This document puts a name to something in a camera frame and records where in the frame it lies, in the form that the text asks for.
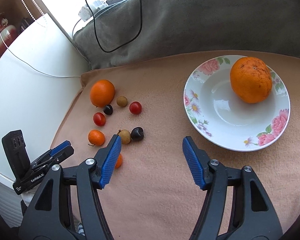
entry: plate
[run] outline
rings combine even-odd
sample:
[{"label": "plate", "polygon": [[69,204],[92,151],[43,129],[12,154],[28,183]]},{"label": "plate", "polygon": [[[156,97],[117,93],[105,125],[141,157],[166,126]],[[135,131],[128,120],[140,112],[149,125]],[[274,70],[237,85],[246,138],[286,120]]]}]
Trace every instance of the plate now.
[{"label": "plate", "polygon": [[183,94],[186,114],[196,130],[223,148],[251,152],[273,144],[290,117],[287,89],[269,66],[272,90],[257,104],[243,102],[230,85],[230,69],[245,56],[227,55],[199,65],[189,76]]}]

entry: tangerine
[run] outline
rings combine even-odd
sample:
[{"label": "tangerine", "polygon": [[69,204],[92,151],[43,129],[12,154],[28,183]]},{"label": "tangerine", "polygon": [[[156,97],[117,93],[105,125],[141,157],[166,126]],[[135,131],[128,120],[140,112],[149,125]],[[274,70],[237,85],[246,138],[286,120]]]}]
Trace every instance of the tangerine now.
[{"label": "tangerine", "polygon": [[120,154],[119,154],[119,157],[118,157],[118,160],[117,160],[117,162],[116,162],[114,168],[115,168],[115,169],[119,168],[119,167],[121,166],[121,164],[122,164],[122,155],[121,155],[121,153],[120,153]]},{"label": "tangerine", "polygon": [[272,89],[269,68],[255,57],[242,57],[234,63],[230,71],[230,83],[237,96],[250,104],[265,100]]},{"label": "tangerine", "polygon": [[91,144],[101,146],[105,143],[105,135],[99,130],[91,130],[88,134],[88,140]]},{"label": "tangerine", "polygon": [[90,100],[96,107],[109,105],[114,98],[114,85],[109,80],[97,81],[90,90]]}]

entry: red vase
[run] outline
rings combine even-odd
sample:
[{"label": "red vase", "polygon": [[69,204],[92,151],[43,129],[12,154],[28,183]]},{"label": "red vase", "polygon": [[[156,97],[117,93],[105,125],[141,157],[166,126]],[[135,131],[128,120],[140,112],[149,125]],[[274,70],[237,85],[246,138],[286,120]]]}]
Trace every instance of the red vase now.
[{"label": "red vase", "polygon": [[[18,36],[17,29],[15,26],[8,23],[7,18],[5,18],[5,13],[0,13],[0,34],[7,46],[10,46]],[[6,49],[7,47],[2,42],[0,37],[0,57],[3,55]]]}]

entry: black fruit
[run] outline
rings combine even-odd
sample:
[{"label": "black fruit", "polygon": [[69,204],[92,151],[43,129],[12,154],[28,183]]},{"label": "black fruit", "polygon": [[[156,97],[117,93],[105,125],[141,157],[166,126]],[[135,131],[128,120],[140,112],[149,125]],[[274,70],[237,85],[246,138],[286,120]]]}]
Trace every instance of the black fruit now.
[{"label": "black fruit", "polygon": [[113,108],[111,105],[106,105],[104,108],[103,108],[103,112],[106,114],[106,115],[111,115],[113,113]]},{"label": "black fruit", "polygon": [[131,131],[131,139],[134,141],[141,141],[143,139],[143,129],[141,127],[136,127]]}]

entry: blanket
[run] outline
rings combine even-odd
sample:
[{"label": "blanket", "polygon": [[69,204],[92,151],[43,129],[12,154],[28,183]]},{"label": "blanket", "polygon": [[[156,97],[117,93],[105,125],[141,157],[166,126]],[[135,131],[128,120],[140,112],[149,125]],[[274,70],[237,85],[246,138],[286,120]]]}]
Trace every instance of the blanket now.
[{"label": "blanket", "polygon": [[[291,115],[283,135],[274,144],[256,152],[234,152],[203,136],[189,122],[183,106],[183,89],[192,71],[201,63],[223,55],[258,57],[273,68],[288,90]],[[112,102],[114,113],[106,125],[97,127],[92,117],[102,112],[90,102],[90,88],[100,79],[110,80],[117,96],[139,101],[140,115]],[[210,158],[241,169],[250,165],[265,187],[286,231],[300,214],[300,59],[251,51],[212,51],[165,57],[123,67],[93,70],[81,78],[83,91],[61,124],[52,147],[69,140],[74,154],[62,163],[75,166],[93,157],[99,147],[88,145],[88,133],[101,130],[104,146],[119,129],[141,126],[145,138],[122,145],[122,166],[109,185],[98,191],[114,239],[189,239],[202,208],[205,192],[194,184],[182,153],[182,139],[191,136]],[[75,187],[72,207],[79,219]],[[232,189],[227,192],[220,233],[230,218]]]}]

